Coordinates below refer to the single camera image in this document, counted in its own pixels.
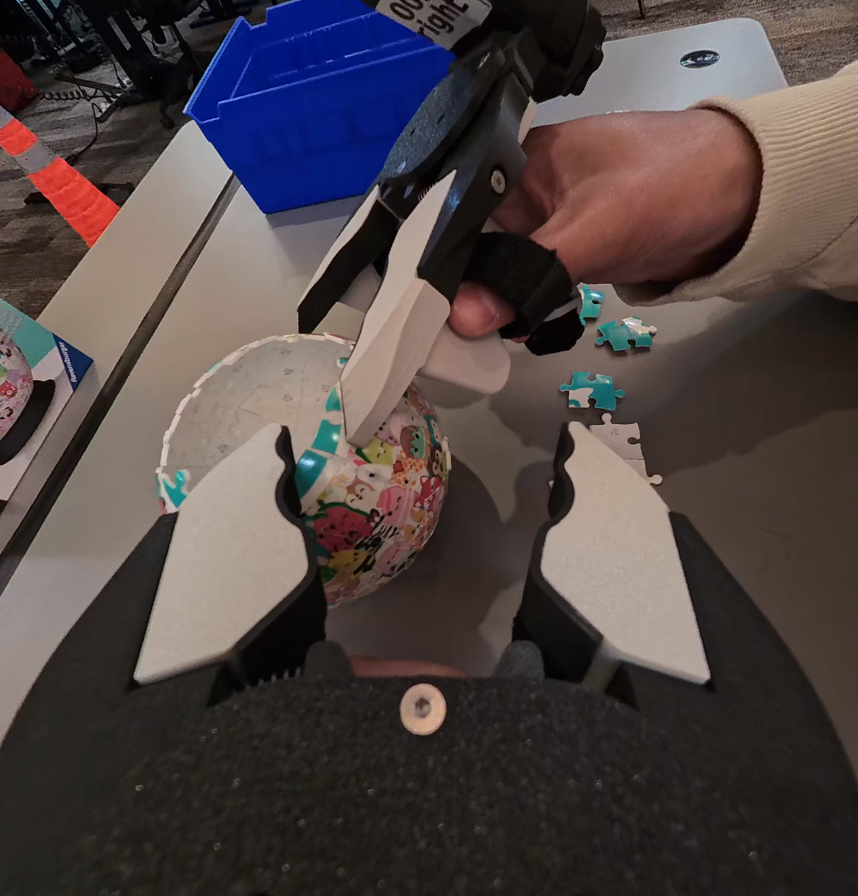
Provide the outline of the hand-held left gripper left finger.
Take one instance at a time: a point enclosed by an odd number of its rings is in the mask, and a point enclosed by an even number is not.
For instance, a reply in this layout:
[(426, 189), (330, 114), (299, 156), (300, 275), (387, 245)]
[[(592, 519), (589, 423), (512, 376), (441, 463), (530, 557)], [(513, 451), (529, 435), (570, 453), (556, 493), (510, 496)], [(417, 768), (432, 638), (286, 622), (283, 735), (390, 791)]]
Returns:
[(278, 424), (200, 480), (175, 515), (139, 685), (216, 665), (240, 684), (293, 676), (325, 639), (327, 614), (300, 512), (291, 437)]

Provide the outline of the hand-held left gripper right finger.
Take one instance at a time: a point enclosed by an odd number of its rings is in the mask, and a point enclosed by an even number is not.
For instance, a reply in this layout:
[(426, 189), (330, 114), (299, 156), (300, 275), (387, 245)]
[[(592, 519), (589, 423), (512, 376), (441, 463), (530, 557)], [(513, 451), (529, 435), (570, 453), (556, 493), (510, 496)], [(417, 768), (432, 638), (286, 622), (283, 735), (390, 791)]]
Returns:
[(561, 429), (548, 513), (513, 623), (547, 677), (603, 691), (629, 663), (707, 684), (668, 507), (578, 422)]

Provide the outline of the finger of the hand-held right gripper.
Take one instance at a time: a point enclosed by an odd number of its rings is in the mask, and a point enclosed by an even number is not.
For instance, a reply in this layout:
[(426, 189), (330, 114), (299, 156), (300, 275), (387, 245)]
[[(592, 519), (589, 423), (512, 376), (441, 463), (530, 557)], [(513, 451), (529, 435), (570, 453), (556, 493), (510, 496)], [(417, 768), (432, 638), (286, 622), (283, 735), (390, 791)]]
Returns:
[(374, 187), (345, 223), (299, 300), (300, 333), (316, 330), (367, 266), (390, 250), (400, 223), (383, 203), (380, 188)]
[(448, 318), (448, 298), (417, 268), (455, 176), (454, 171), (448, 173), (430, 189), (391, 245), (388, 269), (340, 379), (345, 440), (350, 445), (363, 446), (373, 439)]

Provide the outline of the colourful puzzle ball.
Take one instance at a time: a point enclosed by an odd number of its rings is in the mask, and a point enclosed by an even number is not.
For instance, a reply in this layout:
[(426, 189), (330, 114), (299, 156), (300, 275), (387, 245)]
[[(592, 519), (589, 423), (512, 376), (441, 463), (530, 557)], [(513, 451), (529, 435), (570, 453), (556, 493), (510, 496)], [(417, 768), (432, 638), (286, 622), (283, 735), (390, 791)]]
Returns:
[(352, 340), (323, 333), (268, 337), (234, 351), (178, 405), (155, 471), (163, 510), (176, 511), (258, 431), (286, 427), (301, 517), (331, 608), (413, 565), (439, 520), (451, 466), (440, 420), (416, 383), (366, 446), (346, 442), (338, 381), (353, 349)]

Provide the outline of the white puzzle piece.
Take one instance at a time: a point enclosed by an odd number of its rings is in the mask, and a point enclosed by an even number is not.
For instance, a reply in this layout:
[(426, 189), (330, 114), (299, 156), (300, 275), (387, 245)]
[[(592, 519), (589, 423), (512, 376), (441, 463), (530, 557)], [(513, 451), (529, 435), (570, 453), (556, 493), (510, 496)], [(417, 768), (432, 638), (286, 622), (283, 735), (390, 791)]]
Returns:
[(589, 426), (589, 431), (624, 460), (648, 484), (654, 487), (662, 484), (662, 476), (647, 473), (638, 424), (614, 423), (612, 414), (605, 412), (601, 415), (601, 423)]

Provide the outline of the cardboard puzzle box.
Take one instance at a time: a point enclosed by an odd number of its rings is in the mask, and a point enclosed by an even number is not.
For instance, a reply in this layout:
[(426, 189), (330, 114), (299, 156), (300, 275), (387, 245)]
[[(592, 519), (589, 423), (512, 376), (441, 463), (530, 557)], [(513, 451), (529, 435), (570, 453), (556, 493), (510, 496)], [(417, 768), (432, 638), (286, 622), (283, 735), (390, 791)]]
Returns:
[(92, 364), (0, 298), (0, 515)]

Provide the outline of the person's right hand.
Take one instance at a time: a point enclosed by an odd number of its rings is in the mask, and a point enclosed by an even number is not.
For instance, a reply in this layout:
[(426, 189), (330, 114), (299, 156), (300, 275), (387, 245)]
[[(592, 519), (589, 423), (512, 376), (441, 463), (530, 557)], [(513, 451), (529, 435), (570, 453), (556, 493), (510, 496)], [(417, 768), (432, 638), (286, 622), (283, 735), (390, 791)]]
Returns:
[(575, 283), (708, 276), (755, 218), (760, 151), (724, 111), (616, 113), (536, 127), (492, 220), (556, 252)]

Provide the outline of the blue plastic bin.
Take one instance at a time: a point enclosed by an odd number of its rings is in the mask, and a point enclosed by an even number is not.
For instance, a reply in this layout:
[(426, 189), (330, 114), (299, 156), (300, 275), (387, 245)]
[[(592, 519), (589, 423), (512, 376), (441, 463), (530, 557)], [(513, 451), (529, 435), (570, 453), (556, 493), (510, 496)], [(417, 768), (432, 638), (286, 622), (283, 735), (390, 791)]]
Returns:
[(445, 49), (357, 1), (239, 18), (185, 108), (265, 214), (363, 194), (448, 73)]

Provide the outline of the orange traffic cone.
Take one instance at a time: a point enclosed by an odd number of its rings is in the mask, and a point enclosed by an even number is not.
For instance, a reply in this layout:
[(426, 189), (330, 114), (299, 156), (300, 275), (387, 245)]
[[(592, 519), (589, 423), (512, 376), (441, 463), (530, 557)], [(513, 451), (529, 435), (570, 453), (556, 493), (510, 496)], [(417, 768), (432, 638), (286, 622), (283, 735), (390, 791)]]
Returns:
[(90, 247), (120, 207), (0, 105), (0, 148)]

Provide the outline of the red plastic crate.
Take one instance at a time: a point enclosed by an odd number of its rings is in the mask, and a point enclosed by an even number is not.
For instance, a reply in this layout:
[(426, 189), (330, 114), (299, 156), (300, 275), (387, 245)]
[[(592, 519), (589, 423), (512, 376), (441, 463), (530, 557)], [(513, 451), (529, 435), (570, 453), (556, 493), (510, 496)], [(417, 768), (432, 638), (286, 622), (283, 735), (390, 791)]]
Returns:
[(15, 115), (34, 102), (40, 92), (22, 68), (0, 50), (0, 105)]

